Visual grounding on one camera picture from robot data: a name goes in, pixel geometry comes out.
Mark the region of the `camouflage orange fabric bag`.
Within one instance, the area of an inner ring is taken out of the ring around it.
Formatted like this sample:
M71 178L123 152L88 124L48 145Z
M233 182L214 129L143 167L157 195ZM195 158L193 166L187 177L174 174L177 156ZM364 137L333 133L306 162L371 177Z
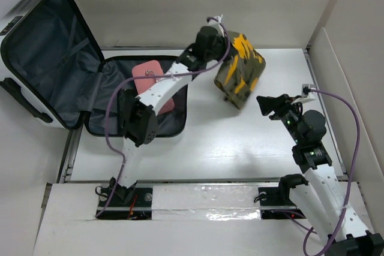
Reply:
M229 31L229 37L229 58L221 64L214 84L225 94L227 101L242 109L254 91L266 61L243 33Z

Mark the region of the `pink zippered pouch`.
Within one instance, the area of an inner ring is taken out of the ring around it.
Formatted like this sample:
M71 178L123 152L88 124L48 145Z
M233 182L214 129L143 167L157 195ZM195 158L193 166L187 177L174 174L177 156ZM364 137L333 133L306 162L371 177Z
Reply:
M163 75L163 70L158 61L152 60L144 62L142 64L136 65L132 69L132 76L153 76L153 75ZM158 82L158 79L135 79L134 85L138 94L141 94L151 88L154 84ZM173 98L170 98L165 105L160 109L159 115L164 113L171 112L175 108L175 103Z

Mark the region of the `white black hard-shell suitcase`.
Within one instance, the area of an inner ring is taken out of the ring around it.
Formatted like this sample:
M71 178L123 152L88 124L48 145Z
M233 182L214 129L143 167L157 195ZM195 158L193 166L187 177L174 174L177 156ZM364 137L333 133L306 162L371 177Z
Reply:
M95 136L120 137L118 109L107 108L121 82L134 89L134 67L169 55L105 58L74 0L21 0L1 23L1 86L50 127L85 126Z

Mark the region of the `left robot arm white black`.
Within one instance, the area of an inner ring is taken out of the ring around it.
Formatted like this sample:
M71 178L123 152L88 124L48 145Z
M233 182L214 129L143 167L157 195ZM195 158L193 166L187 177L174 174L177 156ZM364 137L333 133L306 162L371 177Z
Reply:
M217 26L202 26L194 43L190 44L163 74L133 76L121 82L113 91L107 104L104 137L107 147L122 158L121 166L116 177L111 178L109 195L105 207L109 207L114 199L119 205L127 206L133 201L133 190L120 185L126 168L134 163L137 148L148 144L158 134L157 115L165 103L180 89L189 85L199 74L206 73L221 65L229 56L231 49L229 32L222 23ZM124 145L121 150L113 147L110 142L110 111L112 104L122 92L123 87L134 80L155 80L146 91L125 97L122 118Z

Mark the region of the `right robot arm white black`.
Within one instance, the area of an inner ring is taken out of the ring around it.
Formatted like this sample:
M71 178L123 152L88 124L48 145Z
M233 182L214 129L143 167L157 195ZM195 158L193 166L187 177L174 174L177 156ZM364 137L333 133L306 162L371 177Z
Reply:
M323 248L319 255L381 255L383 237L373 233L349 203L351 184L343 189L326 151L326 119L316 110L303 111L304 97L258 96L262 115L281 121L295 142L292 156L299 174L283 176L277 197L293 203L311 224L309 233L318 235Z

